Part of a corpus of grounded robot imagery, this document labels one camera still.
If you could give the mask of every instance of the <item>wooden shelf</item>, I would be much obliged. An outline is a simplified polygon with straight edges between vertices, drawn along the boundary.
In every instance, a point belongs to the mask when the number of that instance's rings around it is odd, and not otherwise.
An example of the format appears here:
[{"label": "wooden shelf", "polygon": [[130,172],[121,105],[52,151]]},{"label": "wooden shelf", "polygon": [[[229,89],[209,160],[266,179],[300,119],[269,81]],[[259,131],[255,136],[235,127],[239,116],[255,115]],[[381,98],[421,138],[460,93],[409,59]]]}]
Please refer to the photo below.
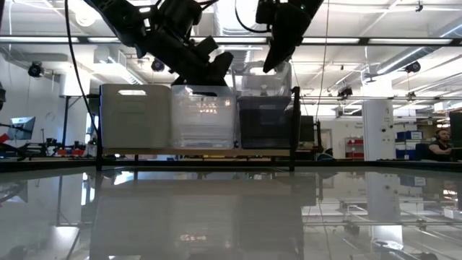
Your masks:
[{"label": "wooden shelf", "polygon": [[104,148],[104,155],[290,156],[288,149],[144,149]]}]

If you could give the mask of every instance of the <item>clear plastic bin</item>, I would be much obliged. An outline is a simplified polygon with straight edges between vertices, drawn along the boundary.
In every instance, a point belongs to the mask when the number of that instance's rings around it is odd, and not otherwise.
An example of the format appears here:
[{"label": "clear plastic bin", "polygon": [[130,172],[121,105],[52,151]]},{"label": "clear plastic bin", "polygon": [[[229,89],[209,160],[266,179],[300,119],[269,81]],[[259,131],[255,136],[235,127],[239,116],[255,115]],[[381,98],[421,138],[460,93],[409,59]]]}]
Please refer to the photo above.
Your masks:
[{"label": "clear plastic bin", "polygon": [[173,147],[232,149],[235,94],[222,86],[172,86]]},{"label": "clear plastic bin", "polygon": [[243,149],[289,149],[291,97],[239,97],[240,146]]},{"label": "clear plastic bin", "polygon": [[268,74],[263,73],[263,61],[234,64],[232,83],[239,97],[291,96],[292,70],[283,62]]}]

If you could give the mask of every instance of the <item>plastic bin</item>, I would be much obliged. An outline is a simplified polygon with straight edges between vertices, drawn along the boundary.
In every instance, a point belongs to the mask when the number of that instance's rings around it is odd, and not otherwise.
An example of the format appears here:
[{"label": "plastic bin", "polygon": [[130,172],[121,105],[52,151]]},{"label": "plastic bin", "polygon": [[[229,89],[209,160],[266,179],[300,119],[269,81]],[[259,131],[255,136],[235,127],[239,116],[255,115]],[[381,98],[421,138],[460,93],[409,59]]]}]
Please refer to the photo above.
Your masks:
[{"label": "plastic bin", "polygon": [[239,97],[240,146],[243,149],[289,149],[291,97]]},{"label": "plastic bin", "polygon": [[169,147],[170,97],[170,88],[164,85],[102,85],[104,148]]},{"label": "plastic bin", "polygon": [[222,86],[172,86],[173,147],[232,149],[235,95]]},{"label": "plastic bin", "polygon": [[292,70],[283,62],[268,74],[263,73],[263,61],[232,66],[232,83],[237,96],[291,96]]}]

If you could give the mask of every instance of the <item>shelving unit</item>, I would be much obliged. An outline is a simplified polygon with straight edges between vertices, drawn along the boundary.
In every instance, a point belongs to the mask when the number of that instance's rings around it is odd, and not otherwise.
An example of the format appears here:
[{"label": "shelving unit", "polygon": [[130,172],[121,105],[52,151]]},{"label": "shelving unit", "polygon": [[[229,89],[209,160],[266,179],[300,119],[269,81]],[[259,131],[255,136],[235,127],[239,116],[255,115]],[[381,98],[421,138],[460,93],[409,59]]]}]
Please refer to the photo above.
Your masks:
[{"label": "shelving unit", "polygon": [[[294,87],[292,89],[294,94],[294,116],[292,117],[292,126],[300,125],[300,88]],[[318,133],[321,132],[319,123],[316,124]],[[290,137],[290,149],[141,149],[141,148],[108,148],[103,146],[102,142],[102,131],[101,127],[98,128],[98,146],[97,146],[97,160],[96,167],[97,170],[101,170],[102,166],[107,162],[103,159],[103,155],[113,155],[113,154],[125,154],[125,155],[135,155],[135,164],[139,161],[139,155],[210,155],[210,156],[224,156],[224,157],[245,157],[245,156],[262,156],[262,157],[288,157],[288,161],[284,161],[283,164],[289,167],[289,170],[293,172],[295,170],[295,154],[298,148],[298,136],[300,132],[300,127],[292,127],[291,137]]]},{"label": "shelving unit", "polygon": [[362,137],[345,138],[345,158],[364,160],[364,139]]}]

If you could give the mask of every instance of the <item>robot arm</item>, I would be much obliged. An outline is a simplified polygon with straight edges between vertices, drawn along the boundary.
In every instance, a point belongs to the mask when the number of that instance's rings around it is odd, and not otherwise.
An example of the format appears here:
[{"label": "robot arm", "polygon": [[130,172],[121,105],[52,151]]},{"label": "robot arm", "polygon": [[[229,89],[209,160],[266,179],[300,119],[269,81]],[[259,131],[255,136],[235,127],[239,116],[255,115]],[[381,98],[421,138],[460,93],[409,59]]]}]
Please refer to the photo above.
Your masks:
[{"label": "robot arm", "polygon": [[[213,62],[218,48],[209,36],[196,45],[191,28],[201,20],[201,3],[194,0],[160,0],[151,6],[133,6],[126,0],[85,0],[98,11],[122,44],[134,47],[138,58],[150,53],[180,76],[173,82],[190,85],[226,85],[232,54],[224,52]],[[214,1],[206,1],[206,6]],[[323,0],[258,0],[256,22],[271,28],[271,48],[263,71],[289,59]]]},{"label": "robot arm", "polygon": [[180,77],[174,84],[226,85],[232,55],[222,53],[209,62],[209,54],[218,48],[213,38],[198,45],[189,40],[192,26],[201,20],[200,3],[166,0],[158,8],[157,4],[133,6],[126,0],[85,1],[101,14],[122,44],[136,49],[138,58],[150,53],[167,64],[170,72],[177,72]]}]

